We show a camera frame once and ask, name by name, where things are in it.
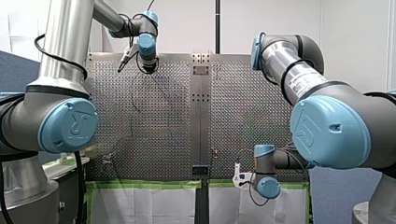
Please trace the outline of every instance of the green tape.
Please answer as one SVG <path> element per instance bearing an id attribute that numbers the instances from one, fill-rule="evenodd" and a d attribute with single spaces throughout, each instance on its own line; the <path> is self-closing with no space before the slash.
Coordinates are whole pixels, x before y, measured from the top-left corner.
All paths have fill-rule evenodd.
<path id="1" fill-rule="evenodd" d="M 146 180 L 124 180 L 117 179 L 111 181 L 92 181 L 87 182 L 87 215 L 88 223 L 91 224 L 92 215 L 92 196 L 95 189 L 199 189 L 201 181 L 146 181 Z M 282 189 L 307 189 L 305 203 L 305 219 L 309 222 L 310 188 L 309 182 L 300 183 L 280 183 Z M 210 180 L 210 188 L 234 188 L 232 180 Z"/>
<path id="2" fill-rule="evenodd" d="M 311 207 L 311 188 L 307 183 L 306 199 L 305 199 L 305 224 L 309 224 L 309 208 Z"/>
<path id="3" fill-rule="evenodd" d="M 198 189 L 200 181 L 146 181 L 146 180 L 112 180 L 87 183 L 91 189 Z"/>
<path id="4" fill-rule="evenodd" d="M 87 188 L 87 194 L 85 195 L 85 198 L 87 200 L 87 223 L 88 224 L 91 224 L 92 197 L 93 197 L 93 189 Z"/>
<path id="5" fill-rule="evenodd" d="M 233 188 L 233 181 L 232 180 L 210 180 L 209 183 L 210 188 Z M 280 187 L 282 189 L 309 189 L 308 182 L 281 182 Z"/>

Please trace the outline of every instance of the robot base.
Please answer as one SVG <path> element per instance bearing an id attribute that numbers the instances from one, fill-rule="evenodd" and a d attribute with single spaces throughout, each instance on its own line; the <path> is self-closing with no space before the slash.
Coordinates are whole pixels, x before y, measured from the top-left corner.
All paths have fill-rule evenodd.
<path id="1" fill-rule="evenodd" d="M 14 224 L 57 224 L 59 222 L 58 183 L 50 181 L 43 192 L 8 206 Z M 6 224 L 0 216 L 0 224 Z"/>

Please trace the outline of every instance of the blue joint cap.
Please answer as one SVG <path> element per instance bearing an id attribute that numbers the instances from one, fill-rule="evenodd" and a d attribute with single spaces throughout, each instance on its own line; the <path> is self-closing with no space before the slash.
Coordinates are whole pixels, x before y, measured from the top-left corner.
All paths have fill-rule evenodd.
<path id="1" fill-rule="evenodd" d="M 300 155 L 316 166 L 359 167 L 371 151 L 369 130 L 349 105 L 329 96 L 311 96 L 291 112 L 292 140 Z"/>
<path id="2" fill-rule="evenodd" d="M 271 176 L 266 176 L 257 184 L 257 192 L 266 199 L 275 199 L 280 194 L 280 184 Z"/>
<path id="3" fill-rule="evenodd" d="M 256 145 L 254 147 L 254 157 L 265 156 L 273 151 L 275 151 L 274 145 Z"/>
<path id="4" fill-rule="evenodd" d="M 158 25 L 158 16 L 157 16 L 157 13 L 152 12 L 152 11 L 144 11 L 144 12 L 143 12 L 143 15 L 149 17 L 152 21 L 155 22 L 155 24 Z"/>
<path id="5" fill-rule="evenodd" d="M 389 93 L 392 95 L 396 95 L 396 90 L 391 90 L 391 91 L 389 91 Z"/>
<path id="6" fill-rule="evenodd" d="M 92 139 L 98 124 L 94 105 L 82 98 L 67 99 L 47 114 L 38 131 L 38 143 L 49 153 L 75 152 Z"/>
<path id="7" fill-rule="evenodd" d="M 156 55 L 156 41 L 151 34 L 141 34 L 137 41 L 139 55 L 144 58 L 155 58 Z"/>
<path id="8" fill-rule="evenodd" d="M 261 51 L 262 51 L 262 40 L 264 39 L 264 34 L 259 34 L 254 38 L 253 46 L 251 47 L 251 55 L 250 55 L 250 65 L 251 69 L 258 71 L 261 70 Z"/>

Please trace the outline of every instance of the pegboard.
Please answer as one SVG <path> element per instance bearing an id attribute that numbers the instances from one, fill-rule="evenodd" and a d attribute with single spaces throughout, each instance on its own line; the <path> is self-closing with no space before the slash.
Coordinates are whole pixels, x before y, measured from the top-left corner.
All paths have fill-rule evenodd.
<path id="1" fill-rule="evenodd" d="M 134 59 L 118 74 L 120 56 L 88 64 L 99 116 L 89 179 L 191 179 L 191 56 L 163 56 L 152 75 Z"/>
<path id="2" fill-rule="evenodd" d="M 250 69 L 249 56 L 197 55 L 160 55 L 153 75 L 140 73 L 134 60 L 118 74 L 120 54 L 90 56 L 87 89 L 100 122 L 89 179 L 192 179 L 194 164 L 228 179 L 240 149 L 289 142 L 291 108 Z M 252 156 L 243 154 L 242 163 L 251 170 Z M 294 171 L 278 175 L 302 180 Z"/>
<path id="3" fill-rule="evenodd" d="M 250 68 L 249 56 L 213 55 L 211 62 L 211 176 L 232 178 L 241 149 L 253 149 L 258 144 L 283 147 L 290 141 L 291 106 L 278 86 Z M 247 150 L 241 153 L 241 165 L 242 172 L 254 167 Z M 293 170 L 278 170 L 277 175 L 282 180 L 303 180 Z"/>

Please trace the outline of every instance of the robotic arm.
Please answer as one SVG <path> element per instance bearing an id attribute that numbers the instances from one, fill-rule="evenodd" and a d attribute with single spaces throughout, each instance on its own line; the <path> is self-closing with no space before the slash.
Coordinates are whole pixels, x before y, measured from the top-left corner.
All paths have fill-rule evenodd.
<path id="1" fill-rule="evenodd" d="M 254 189 L 266 199 L 280 192 L 276 168 L 313 166 L 333 169 L 370 167 L 396 177 L 396 95 L 392 92 L 361 94 L 340 81 L 323 76 L 323 58 L 318 45 L 306 36 L 258 35 L 253 43 L 251 65 L 279 86 L 285 100 L 294 106 L 290 131 L 296 150 L 279 151 L 274 146 L 256 146 Z M 295 164 L 281 157 L 294 155 Z M 237 187 L 247 180 L 237 175 Z"/>
<path id="2" fill-rule="evenodd" d="M 138 36 L 135 53 L 143 68 L 152 73 L 156 67 L 155 13 L 145 11 L 125 20 L 103 0 L 51 1 L 37 80 L 28 84 L 25 93 L 0 94 L 0 166 L 4 168 L 4 172 L 0 171 L 4 185 L 0 186 L 5 187 L 0 188 L 5 196 L 0 198 L 4 215 L 0 223 L 59 221 L 58 185 L 47 181 L 37 152 L 75 152 L 79 157 L 78 152 L 89 144 L 96 131 L 98 114 L 83 86 L 88 75 L 83 64 L 87 60 L 92 18 L 106 26 L 114 37 Z M 82 218 L 83 187 L 79 191 L 82 197 L 78 224 Z"/>

